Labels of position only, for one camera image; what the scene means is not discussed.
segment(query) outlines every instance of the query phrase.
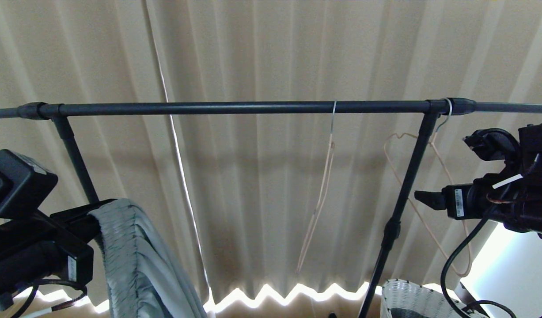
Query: garment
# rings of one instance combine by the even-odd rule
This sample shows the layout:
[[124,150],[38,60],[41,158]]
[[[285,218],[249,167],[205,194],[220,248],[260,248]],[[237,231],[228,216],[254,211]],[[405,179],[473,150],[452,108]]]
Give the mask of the garment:
[[100,223],[113,318],[206,317],[186,272],[140,207],[120,199],[90,214]]

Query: curtain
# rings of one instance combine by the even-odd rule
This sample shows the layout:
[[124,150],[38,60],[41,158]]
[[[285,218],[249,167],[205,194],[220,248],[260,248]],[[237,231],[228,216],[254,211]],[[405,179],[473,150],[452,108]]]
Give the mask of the curtain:
[[[49,103],[427,99],[542,103],[542,1],[37,1],[0,0],[0,108]],[[383,154],[418,114],[336,114],[329,191],[302,270],[318,199],[329,114],[72,117],[101,199],[147,211],[202,300],[264,284],[354,292],[368,280],[398,195]],[[462,143],[475,129],[511,131],[541,115],[452,117],[436,145],[456,183],[484,163]],[[176,141],[182,155],[188,205]],[[390,142],[404,175],[413,141]],[[0,149],[59,175],[45,212],[85,204],[51,123],[0,120]],[[414,189],[448,184],[428,149]],[[451,252],[462,226],[420,205]],[[473,242],[474,253],[493,229]],[[107,298],[95,253],[94,304]],[[437,282],[444,257],[407,205],[382,280]],[[458,269],[466,266],[461,255]],[[457,282],[450,274],[449,284]]]

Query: rack leg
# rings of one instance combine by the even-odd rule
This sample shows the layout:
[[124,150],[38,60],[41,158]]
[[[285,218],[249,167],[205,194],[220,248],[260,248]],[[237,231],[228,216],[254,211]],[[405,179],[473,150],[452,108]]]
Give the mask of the rack leg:
[[400,188],[400,193],[398,194],[398,199],[396,200],[396,206],[392,212],[392,217],[388,220],[384,227],[384,236],[381,243],[381,248],[379,251],[379,256],[377,257],[375,269],[370,280],[369,287],[367,289],[367,294],[365,295],[365,300],[361,311],[359,312],[359,318],[365,318],[373,296],[375,296],[375,288],[379,284],[380,276],[383,273],[384,266],[388,259],[388,254],[392,249],[394,241],[398,238],[400,234],[400,218],[402,212],[404,211],[404,206],[406,206],[406,201],[412,190],[412,185],[414,184],[414,179],[416,179],[416,173],[418,173],[418,168],[420,167],[420,162],[424,156],[424,152],[428,147],[428,142],[430,141],[430,136],[434,131],[436,125],[436,120],[438,119],[439,114],[437,112],[426,113],[420,124],[420,131],[418,133],[418,139],[416,140],[416,145],[414,145],[414,151],[412,152],[412,158],[408,164],[408,169],[406,170],[406,176],[404,177],[404,182]]
[[99,202],[100,200],[96,194],[94,185],[92,184],[91,176],[88,174],[87,166],[84,164],[79,146],[76,144],[75,133],[73,132],[67,117],[53,117],[53,123],[57,128],[59,136],[63,140],[69,157],[71,157],[72,165],[75,167],[76,175],[79,177],[80,184],[83,186],[88,202]]

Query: wicker basket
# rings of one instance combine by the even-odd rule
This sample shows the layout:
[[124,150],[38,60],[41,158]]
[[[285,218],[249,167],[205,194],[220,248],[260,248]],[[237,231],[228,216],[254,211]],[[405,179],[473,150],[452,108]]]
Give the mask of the wicker basket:
[[[460,308],[465,307],[457,302]],[[439,292],[408,282],[388,280],[383,286],[381,318],[460,318]],[[475,312],[472,318],[486,318]]]

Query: gray cloth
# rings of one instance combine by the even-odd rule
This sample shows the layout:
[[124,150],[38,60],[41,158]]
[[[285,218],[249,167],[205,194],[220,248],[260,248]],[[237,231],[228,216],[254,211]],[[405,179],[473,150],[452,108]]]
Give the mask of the gray cloth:
[[194,286],[140,207],[120,199],[90,212],[99,220],[110,314],[206,317]]

